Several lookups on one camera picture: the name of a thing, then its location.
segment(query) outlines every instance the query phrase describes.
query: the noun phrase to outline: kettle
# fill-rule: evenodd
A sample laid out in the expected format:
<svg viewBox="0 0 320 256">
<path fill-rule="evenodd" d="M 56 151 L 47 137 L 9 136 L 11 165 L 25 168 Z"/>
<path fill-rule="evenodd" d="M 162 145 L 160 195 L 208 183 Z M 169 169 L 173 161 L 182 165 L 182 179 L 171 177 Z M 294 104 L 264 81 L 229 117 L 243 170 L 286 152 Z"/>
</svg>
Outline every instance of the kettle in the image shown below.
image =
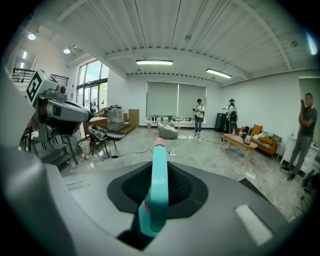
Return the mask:
<svg viewBox="0 0 320 256">
<path fill-rule="evenodd" d="M 242 135 L 242 138 L 243 138 L 244 144 L 250 145 L 250 140 L 251 140 L 250 135 L 244 134 L 244 135 Z"/>
</svg>

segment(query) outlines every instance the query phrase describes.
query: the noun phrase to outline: window blind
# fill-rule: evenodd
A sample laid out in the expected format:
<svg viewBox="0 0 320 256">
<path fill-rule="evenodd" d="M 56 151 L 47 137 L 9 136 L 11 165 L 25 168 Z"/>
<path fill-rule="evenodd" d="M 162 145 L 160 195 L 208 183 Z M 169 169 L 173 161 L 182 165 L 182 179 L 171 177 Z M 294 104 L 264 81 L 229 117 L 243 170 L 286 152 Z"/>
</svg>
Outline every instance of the window blind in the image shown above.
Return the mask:
<svg viewBox="0 0 320 256">
<path fill-rule="evenodd" d="M 206 105 L 207 87 L 179 83 L 177 117 L 190 118 L 193 116 L 193 108 L 197 106 L 197 99 Z"/>
<path fill-rule="evenodd" d="M 178 84 L 171 82 L 148 82 L 147 116 L 177 115 Z"/>
</svg>

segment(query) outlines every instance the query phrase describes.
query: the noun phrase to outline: marble-pattern floor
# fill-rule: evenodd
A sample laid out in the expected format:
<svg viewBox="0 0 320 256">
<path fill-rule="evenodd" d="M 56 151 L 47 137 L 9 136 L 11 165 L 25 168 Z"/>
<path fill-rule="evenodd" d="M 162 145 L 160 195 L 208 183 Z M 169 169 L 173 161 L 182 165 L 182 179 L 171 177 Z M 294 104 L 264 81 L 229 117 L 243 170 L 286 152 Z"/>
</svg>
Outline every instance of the marble-pattern floor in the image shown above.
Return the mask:
<svg viewBox="0 0 320 256">
<path fill-rule="evenodd" d="M 202 167 L 198 164 L 198 160 L 206 171 L 224 175 L 236 181 L 240 181 L 246 178 L 246 176 L 243 173 L 239 174 L 235 168 L 227 167 L 227 165 L 253 173 L 256 179 L 253 180 L 248 177 L 247 179 L 270 202 L 284 208 L 277 207 L 287 220 L 294 216 L 294 207 L 301 207 L 300 198 L 304 193 L 301 187 L 302 177 L 298 175 L 293 181 L 287 181 L 288 175 L 280 170 L 280 161 L 276 161 L 275 157 L 270 159 L 266 154 L 256 150 L 252 161 L 249 161 L 249 154 L 247 156 L 248 159 L 244 161 L 242 149 L 235 148 L 234 146 L 229 149 L 229 144 L 224 145 L 222 150 L 220 149 L 221 135 L 219 132 L 203 130 L 200 133 L 201 138 L 218 144 L 199 140 L 193 138 L 193 136 L 194 134 L 191 129 L 180 129 L 179 137 L 182 138 L 165 139 L 166 150 L 172 152 L 174 149 L 177 155 L 176 157 L 168 156 L 167 160 L 201 169 Z M 115 150 L 112 141 L 107 142 L 107 146 L 109 146 L 113 155 L 120 156 L 129 152 L 143 152 L 148 148 L 152 150 L 156 138 L 158 138 L 158 130 L 156 128 L 136 128 L 122 140 L 116 141 L 117 150 Z M 90 154 L 89 159 L 83 159 L 80 155 L 77 157 L 78 165 L 70 164 L 64 168 L 61 171 L 63 177 L 92 172 L 107 172 L 111 169 L 143 161 L 152 161 L 153 153 L 148 150 L 140 154 L 125 154 L 119 158 L 105 158 L 103 161 L 98 152 L 95 152 L 94 156 Z"/>
</svg>

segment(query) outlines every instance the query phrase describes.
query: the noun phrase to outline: speaker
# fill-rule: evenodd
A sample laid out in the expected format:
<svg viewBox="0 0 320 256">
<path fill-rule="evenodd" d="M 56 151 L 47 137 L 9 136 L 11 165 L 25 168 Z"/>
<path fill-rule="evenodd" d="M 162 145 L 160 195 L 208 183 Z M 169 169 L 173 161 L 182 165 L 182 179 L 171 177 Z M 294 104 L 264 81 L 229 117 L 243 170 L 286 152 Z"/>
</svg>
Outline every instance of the speaker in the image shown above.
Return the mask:
<svg viewBox="0 0 320 256">
<path fill-rule="evenodd" d="M 217 132 L 223 132 L 225 129 L 225 125 L 226 125 L 226 120 L 227 120 L 227 115 L 224 113 L 218 113 L 216 115 L 216 121 L 215 121 L 215 130 Z"/>
</svg>

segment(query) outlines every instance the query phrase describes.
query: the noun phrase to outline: wooden coffee table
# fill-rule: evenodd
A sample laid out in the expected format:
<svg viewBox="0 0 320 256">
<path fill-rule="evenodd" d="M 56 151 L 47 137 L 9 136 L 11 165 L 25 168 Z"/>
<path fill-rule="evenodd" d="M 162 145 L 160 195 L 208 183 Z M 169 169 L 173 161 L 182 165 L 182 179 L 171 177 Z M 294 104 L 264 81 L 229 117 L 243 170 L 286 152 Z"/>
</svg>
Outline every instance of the wooden coffee table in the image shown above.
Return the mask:
<svg viewBox="0 0 320 256">
<path fill-rule="evenodd" d="M 239 136 L 237 136 L 237 135 L 233 136 L 232 134 L 227 133 L 227 134 L 224 135 L 223 143 L 222 143 L 220 149 L 222 149 L 222 147 L 224 146 L 225 141 L 227 141 L 227 142 L 230 143 L 229 149 L 231 148 L 231 145 L 234 145 L 234 146 L 237 146 L 237 147 L 245 150 L 245 157 L 244 157 L 244 159 L 247 158 L 248 152 L 251 151 L 251 158 L 250 158 L 250 160 L 252 160 L 252 157 L 253 157 L 253 155 L 254 155 L 255 148 L 258 147 L 258 145 L 257 145 L 256 143 L 253 143 L 252 141 L 250 141 L 250 144 L 248 145 L 248 144 L 245 144 L 245 143 L 244 143 L 244 140 L 243 140 L 241 137 L 239 137 Z"/>
</svg>

